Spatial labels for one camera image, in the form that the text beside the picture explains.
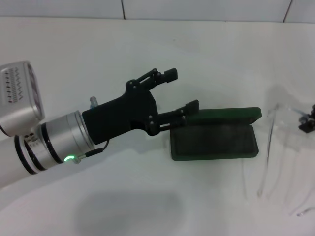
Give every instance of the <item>dark green case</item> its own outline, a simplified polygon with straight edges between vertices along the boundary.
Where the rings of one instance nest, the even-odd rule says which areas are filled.
[[[172,159],[255,157],[259,150],[250,124],[260,117],[260,108],[200,110],[187,119],[187,126],[171,130]]]

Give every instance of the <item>black ring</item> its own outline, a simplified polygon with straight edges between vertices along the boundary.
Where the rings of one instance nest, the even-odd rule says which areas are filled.
[[[24,155],[23,155],[22,149],[21,149],[20,142],[19,142],[19,136],[17,136],[17,135],[15,135],[15,137],[14,137],[14,145],[15,145],[16,153],[18,154],[19,159],[20,159],[21,163],[23,164],[24,168],[25,168],[31,175],[37,174],[37,173],[30,167],[30,165],[28,164],[28,162],[26,161],[26,159],[25,159],[25,157],[24,157]]]
[[[29,156],[31,158],[31,160],[33,161],[34,165],[40,170],[40,171],[45,171],[46,169],[40,164],[40,162],[38,161],[37,157],[35,156],[34,152],[32,151],[32,149],[30,148],[30,146],[28,145],[28,143],[24,140],[24,145],[26,147],[26,150],[29,153]]]
[[[58,163],[61,164],[63,163],[63,161],[61,161],[61,159],[58,157],[56,151],[53,148],[53,145],[50,142],[49,136],[48,136],[48,132],[47,132],[47,125],[46,123],[43,123],[41,125],[41,133],[43,135],[43,139],[45,141],[45,144],[49,150],[50,155],[53,157],[53,159]]]
[[[8,134],[5,132],[5,130],[2,128],[1,125],[0,125],[0,130],[2,131],[3,134],[5,134],[6,136],[9,136],[9,137],[10,137],[10,135],[8,135]]]

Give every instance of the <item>white table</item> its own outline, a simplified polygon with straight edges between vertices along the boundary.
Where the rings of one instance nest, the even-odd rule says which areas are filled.
[[[90,96],[114,99],[127,80],[155,67],[179,72],[177,81],[153,90],[160,112],[199,99],[203,109],[260,107],[266,115],[274,94],[315,103],[309,24],[1,18],[0,64],[20,60],[35,69],[48,118],[88,109]],[[243,162],[174,162],[168,132],[114,138],[79,165],[1,190],[0,234],[314,235],[315,213],[288,216],[257,198],[262,127],[263,119],[254,125],[259,155]]]

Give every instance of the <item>green led light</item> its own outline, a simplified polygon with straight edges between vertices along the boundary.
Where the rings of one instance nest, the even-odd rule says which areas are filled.
[[[74,158],[75,158],[74,156],[67,156],[63,161],[72,160],[72,159],[74,159]]]

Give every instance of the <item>robotic arm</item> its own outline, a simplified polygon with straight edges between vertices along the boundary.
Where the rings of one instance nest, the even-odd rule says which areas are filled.
[[[154,136],[184,126],[199,111],[197,100],[177,110],[158,114],[150,90],[177,79],[175,68],[164,74],[153,69],[126,83],[126,92],[82,114],[79,111],[39,124],[44,119],[36,77],[29,62],[0,67],[0,129],[12,136],[0,143],[0,188],[55,165],[98,154],[100,144],[133,129]]]

